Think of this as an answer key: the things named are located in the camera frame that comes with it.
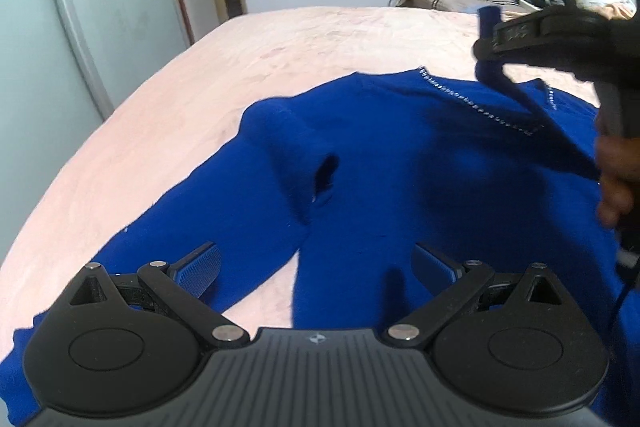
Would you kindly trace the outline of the right hand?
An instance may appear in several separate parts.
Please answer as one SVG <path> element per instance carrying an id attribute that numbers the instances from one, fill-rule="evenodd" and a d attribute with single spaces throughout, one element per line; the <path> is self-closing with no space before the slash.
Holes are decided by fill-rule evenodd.
<path id="1" fill-rule="evenodd" d="M 639 206 L 639 139 L 612 135 L 602 112 L 594 122 L 599 133 L 596 163 L 601 171 L 597 213 L 602 225 L 612 229 Z"/>

